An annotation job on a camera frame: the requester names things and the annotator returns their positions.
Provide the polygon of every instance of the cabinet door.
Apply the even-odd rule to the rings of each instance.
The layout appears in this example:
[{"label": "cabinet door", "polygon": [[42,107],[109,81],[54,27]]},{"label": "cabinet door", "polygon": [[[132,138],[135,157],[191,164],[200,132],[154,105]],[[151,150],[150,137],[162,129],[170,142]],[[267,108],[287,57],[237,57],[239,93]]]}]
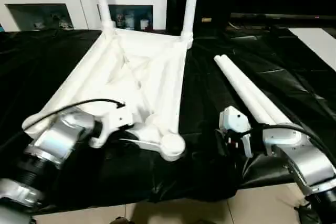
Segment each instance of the cabinet door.
[{"label": "cabinet door", "polygon": [[[107,0],[118,28],[165,30],[167,0]],[[97,0],[81,0],[89,29],[100,29]]]},{"label": "cabinet door", "polygon": [[5,31],[88,29],[80,0],[0,0]]}]

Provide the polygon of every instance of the white pipe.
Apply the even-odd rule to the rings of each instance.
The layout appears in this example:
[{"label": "white pipe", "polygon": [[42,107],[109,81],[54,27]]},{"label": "white pipe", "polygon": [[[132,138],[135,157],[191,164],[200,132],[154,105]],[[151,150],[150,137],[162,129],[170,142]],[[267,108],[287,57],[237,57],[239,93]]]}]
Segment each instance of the white pipe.
[{"label": "white pipe", "polygon": [[240,79],[254,94],[254,97],[262,104],[275,123],[291,123],[288,117],[226,55],[222,55],[220,58],[223,68],[235,72],[236,78]]},{"label": "white pipe", "polygon": [[188,49],[191,48],[193,43],[193,26],[195,19],[196,3],[197,0],[187,0],[185,5],[181,39],[188,41]]},{"label": "white pipe", "polygon": [[222,61],[222,58],[219,55],[215,57],[215,61],[254,118],[259,123],[275,124],[274,120],[268,115],[258,100],[255,99],[254,95],[245,86],[244,82],[237,78],[236,72],[232,70],[229,65],[225,65],[225,61]]},{"label": "white pipe", "polygon": [[114,28],[114,24],[111,19],[109,6],[107,0],[98,0],[99,12],[101,17],[101,23],[103,28]]}]

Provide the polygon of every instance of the black cable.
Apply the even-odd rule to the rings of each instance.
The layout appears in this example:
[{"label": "black cable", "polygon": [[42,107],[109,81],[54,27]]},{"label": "black cable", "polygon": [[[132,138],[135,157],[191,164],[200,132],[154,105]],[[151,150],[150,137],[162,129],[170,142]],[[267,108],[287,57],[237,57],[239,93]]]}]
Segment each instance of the black cable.
[{"label": "black cable", "polygon": [[90,100],[84,100],[84,101],[80,101],[80,102],[75,102],[73,104],[70,104],[70,105],[67,105],[67,106],[64,106],[58,110],[55,110],[55,111],[52,111],[44,116],[42,116],[40,119],[36,120],[35,122],[29,124],[28,126],[24,127],[23,130],[15,133],[12,137],[10,137],[4,144],[0,145],[0,151],[2,149],[4,149],[8,144],[10,144],[12,141],[16,140],[19,136],[25,134],[25,131],[31,127],[33,127],[34,125],[38,124],[39,122],[43,121],[44,119],[52,116],[52,115],[56,115],[64,110],[68,110],[70,108],[73,108],[73,107],[76,107],[76,106],[79,106],[79,105],[82,105],[82,104],[86,104],[86,103],[91,103],[91,102],[110,102],[110,103],[114,103],[117,105],[117,109],[118,108],[121,108],[121,107],[124,107],[125,104],[124,103],[121,103],[121,102],[118,102],[116,100],[113,100],[113,99],[105,99],[105,98],[97,98],[97,99],[90,99]]},{"label": "black cable", "polygon": [[[300,127],[296,127],[296,126],[292,126],[292,125],[286,125],[286,124],[276,124],[276,125],[264,125],[263,127],[257,129],[257,130],[270,130],[270,129],[289,129],[289,130],[294,130],[294,131],[298,131],[301,132],[305,135],[307,135],[308,137],[311,138],[311,140],[313,140],[313,142],[317,142],[318,145],[320,145],[320,138],[318,136],[316,136],[315,134],[310,133],[309,131],[302,129]],[[240,136],[245,136],[247,134],[252,133],[253,131],[255,131],[255,129],[251,129],[242,133],[239,133]]]},{"label": "black cable", "polygon": [[310,141],[312,142],[312,144],[317,147],[321,152],[325,153],[326,156],[329,158],[330,162],[336,167],[336,159],[334,158],[334,156],[331,154],[331,152],[328,150],[328,148],[324,145],[324,143],[321,141],[321,139],[316,136],[313,133],[310,133],[309,131],[302,129],[300,127],[297,126],[293,126],[293,125],[286,125],[286,124],[276,124],[276,125],[264,125],[261,128],[257,128],[257,129],[251,129],[242,133],[238,133],[240,138],[243,137],[244,135],[247,134],[251,134],[254,131],[259,131],[259,130],[268,130],[268,129],[289,129],[289,130],[294,130],[294,131],[298,131],[301,132],[303,134],[305,134],[306,136],[308,136],[310,138]]}]

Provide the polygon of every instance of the robotic arm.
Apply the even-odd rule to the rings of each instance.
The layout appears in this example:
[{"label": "robotic arm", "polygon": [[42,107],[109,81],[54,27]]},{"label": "robotic arm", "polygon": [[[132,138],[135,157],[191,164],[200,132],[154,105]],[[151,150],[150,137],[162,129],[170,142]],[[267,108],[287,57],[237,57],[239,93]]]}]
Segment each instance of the robotic arm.
[{"label": "robotic arm", "polygon": [[260,124],[252,129],[246,115],[227,107],[219,118],[227,143],[243,146],[247,157],[262,152],[283,158],[323,223],[335,223],[336,169],[328,150],[316,136],[293,124],[227,56],[216,56],[215,61]]}]

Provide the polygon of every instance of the bottle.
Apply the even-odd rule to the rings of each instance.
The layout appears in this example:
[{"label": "bottle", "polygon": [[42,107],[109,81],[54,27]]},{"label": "bottle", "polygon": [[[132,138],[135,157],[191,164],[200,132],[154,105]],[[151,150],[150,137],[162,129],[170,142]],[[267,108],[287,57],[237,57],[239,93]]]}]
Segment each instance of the bottle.
[{"label": "bottle", "polygon": [[117,8],[117,16],[116,16],[116,22],[115,22],[116,27],[124,28],[124,23],[125,23],[125,20],[124,20],[122,9]]},{"label": "bottle", "polygon": [[146,31],[149,27],[149,20],[148,19],[142,19],[140,20],[140,30]]},{"label": "bottle", "polygon": [[129,11],[125,16],[125,29],[134,30],[134,11]]}]

